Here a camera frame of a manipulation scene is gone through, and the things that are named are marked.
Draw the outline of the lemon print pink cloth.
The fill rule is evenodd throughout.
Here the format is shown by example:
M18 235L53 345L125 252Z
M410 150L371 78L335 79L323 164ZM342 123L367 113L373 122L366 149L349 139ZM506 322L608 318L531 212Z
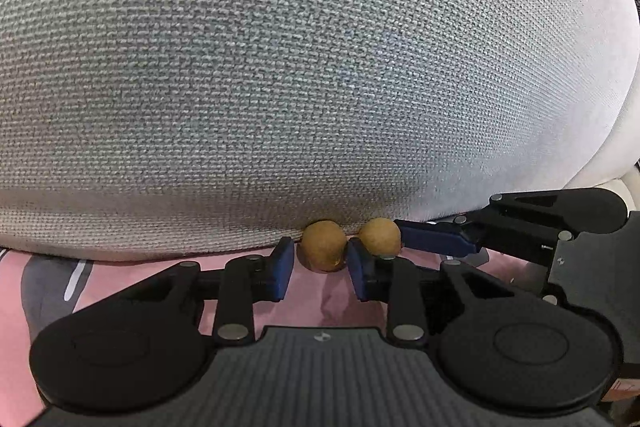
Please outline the lemon print pink cloth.
M465 402L428 358L381 338L383 308L360 303L348 274L295 265L280 303L257 303L262 338L224 352L195 385L159 407L116 416L45 407L29 339L84 311L167 317L178 265L110 267L12 253L1 265L1 421L6 426L505 426Z

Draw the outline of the beige fabric sofa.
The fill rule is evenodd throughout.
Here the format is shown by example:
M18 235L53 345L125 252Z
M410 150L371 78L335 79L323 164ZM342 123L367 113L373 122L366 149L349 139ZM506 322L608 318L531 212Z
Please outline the beige fabric sofa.
M1 0L17 251L245 251L638 156L634 0Z

